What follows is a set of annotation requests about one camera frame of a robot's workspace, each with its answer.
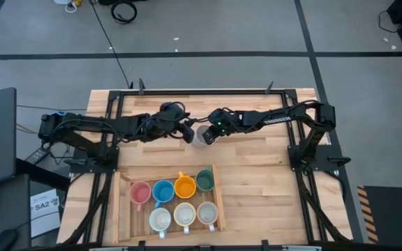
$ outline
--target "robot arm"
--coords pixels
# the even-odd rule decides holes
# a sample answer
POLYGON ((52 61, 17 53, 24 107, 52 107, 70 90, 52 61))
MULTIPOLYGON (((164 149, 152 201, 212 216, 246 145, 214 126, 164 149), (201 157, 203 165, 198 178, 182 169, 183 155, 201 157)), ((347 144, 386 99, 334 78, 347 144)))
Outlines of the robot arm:
POLYGON ((75 131, 109 133, 123 142, 136 140, 150 142, 169 136, 182 138, 190 143, 194 134, 191 129, 193 121, 181 122, 187 119, 190 113, 186 113, 178 106, 178 103, 164 103, 159 112, 152 115, 138 114, 118 119, 104 119, 72 113, 43 115, 38 136, 43 144, 52 145, 56 142, 63 142, 87 152, 90 158, 95 158, 100 164, 106 164, 117 157, 116 153, 107 144, 94 143, 75 131), (182 137, 176 137, 174 135, 176 132, 181 132, 182 137))
POLYGON ((207 144, 212 144, 217 137, 229 136, 232 133, 255 132, 264 126, 287 121, 301 121, 318 132, 329 132, 336 127, 334 107, 309 100, 266 112, 216 109, 209 115, 209 122, 212 125, 203 137, 207 144), (315 110, 315 119, 306 113, 308 109, 315 110))

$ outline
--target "coffee mug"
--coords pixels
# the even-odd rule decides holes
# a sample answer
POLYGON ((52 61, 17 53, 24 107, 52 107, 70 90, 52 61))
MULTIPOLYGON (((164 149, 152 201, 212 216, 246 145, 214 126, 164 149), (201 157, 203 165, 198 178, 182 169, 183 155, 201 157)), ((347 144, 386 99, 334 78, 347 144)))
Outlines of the coffee mug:
POLYGON ((174 191, 179 198, 188 199, 195 194, 195 181, 190 176, 184 176, 182 172, 179 172, 179 178, 174 183, 174 191))
POLYGON ((165 208, 156 208, 150 213, 150 227, 159 233, 159 238, 165 238, 165 232, 171 222, 172 216, 165 208))
POLYGON ((196 215, 202 224, 209 225, 210 231, 215 231, 214 223, 218 219, 218 209, 215 204, 210 201, 202 202, 196 210, 196 215))
POLYGON ((212 172, 212 166, 207 166, 206 169, 199 171, 195 177, 196 186, 201 191, 210 191, 214 189, 214 173, 212 172))
POLYGON ((196 210, 192 204, 183 202, 174 209, 173 218, 179 226, 184 228, 184 233, 188 234, 188 226, 195 221, 196 210))
POLYGON ((174 188, 171 182, 162 180, 154 184, 153 198, 156 200, 154 208, 158 208, 162 203, 171 201, 173 197, 174 197, 174 188))
POLYGON ((143 203, 147 202, 150 196, 150 185, 144 181, 136 182, 130 187, 130 200, 137 204, 137 211, 142 210, 143 203))

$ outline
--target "gray floor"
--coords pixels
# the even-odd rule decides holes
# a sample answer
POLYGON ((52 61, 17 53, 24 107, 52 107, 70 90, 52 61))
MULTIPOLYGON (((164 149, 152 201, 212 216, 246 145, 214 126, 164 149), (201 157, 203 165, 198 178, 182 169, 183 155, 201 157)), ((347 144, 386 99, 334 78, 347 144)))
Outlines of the gray floor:
MULTIPOLYGON (((396 34, 378 28, 378 13, 391 2, 301 0, 314 50, 402 51, 396 34)), ((137 4, 138 17, 127 26, 114 23, 109 8, 96 8, 118 52, 306 51, 294 0, 150 0, 137 4)), ((394 28, 387 16, 383 24, 394 28)), ((52 0, 6 0, 0 11, 0 54, 111 52, 87 1, 73 14, 52 0)), ((121 64, 130 81, 141 77, 148 89, 266 87, 270 81, 274 87, 315 88, 306 57, 121 59, 121 64)), ((318 64, 336 106, 343 153, 352 158, 347 165, 352 187, 402 187, 402 57, 319 58, 318 64)), ((90 90, 125 89, 126 83, 114 59, 0 61, 0 89, 8 86, 17 88, 19 104, 85 108, 90 90)), ((37 130, 45 112, 19 108, 17 122, 37 130)), ((17 133, 19 158, 39 146, 37 136, 17 133)), ((64 146, 54 149, 63 151, 64 146)), ((51 159, 40 165, 66 173, 65 164, 58 167, 51 159)), ((34 243, 51 240, 53 234, 34 243)))

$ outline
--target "orange mug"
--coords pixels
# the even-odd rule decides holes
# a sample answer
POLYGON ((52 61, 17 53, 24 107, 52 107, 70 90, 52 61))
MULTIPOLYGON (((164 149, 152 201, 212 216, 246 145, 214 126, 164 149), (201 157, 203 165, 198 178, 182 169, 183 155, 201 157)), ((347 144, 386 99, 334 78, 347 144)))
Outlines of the orange mug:
POLYGON ((196 183, 190 176, 184 176, 179 172, 179 178, 174 183, 174 192, 179 198, 188 199, 195 194, 196 183))

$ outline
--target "wooden table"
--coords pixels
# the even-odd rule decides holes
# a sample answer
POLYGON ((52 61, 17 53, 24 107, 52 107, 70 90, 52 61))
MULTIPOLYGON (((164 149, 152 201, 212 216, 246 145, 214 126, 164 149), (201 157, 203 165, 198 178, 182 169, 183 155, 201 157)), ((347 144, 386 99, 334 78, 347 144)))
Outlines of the wooden table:
MULTIPOLYGON (((91 92, 87 116, 104 116, 108 93, 109 90, 91 92)), ((297 95, 299 102, 316 99, 314 89, 297 89, 297 95)), ((167 101, 183 102, 191 116, 198 118, 207 116, 218 107, 261 111, 282 107, 281 98, 275 95, 127 96, 122 115, 153 114, 158 111, 161 103, 167 101)), ((196 130, 199 125, 195 124, 193 128, 196 130)), ((84 132, 83 135, 95 142, 101 138, 96 133, 84 132)), ((322 139, 322 144, 326 143, 327 139, 322 139)), ((266 126, 248 135, 218 138, 214 144, 203 149, 195 149, 182 139, 170 138, 146 144, 119 144, 118 172, 129 178, 159 178, 177 174, 178 171, 196 174, 206 164, 215 162, 218 165, 225 231, 185 236, 175 234, 164 240, 150 238, 146 245, 260 245, 262 239, 269 240, 270 245, 307 243, 295 174, 290 169, 288 144, 284 123, 266 126)), ((93 178, 93 174, 85 174, 69 188, 58 243, 70 236, 87 212, 93 178)), ((115 220, 117 217, 113 217, 120 214, 122 219, 125 213, 125 206, 114 202, 113 197, 125 197, 128 194, 122 189, 120 195, 113 194, 115 180, 114 176, 103 245, 137 245, 140 239, 124 238, 134 229, 129 229, 127 222, 120 222, 115 220)), ((344 236, 351 238, 338 181, 322 172, 315 172, 315 180, 323 211, 344 236)), ((310 214, 315 238, 318 239, 317 223, 311 209, 310 214)), ((94 218, 91 241, 96 240, 97 225, 98 214, 94 218)))

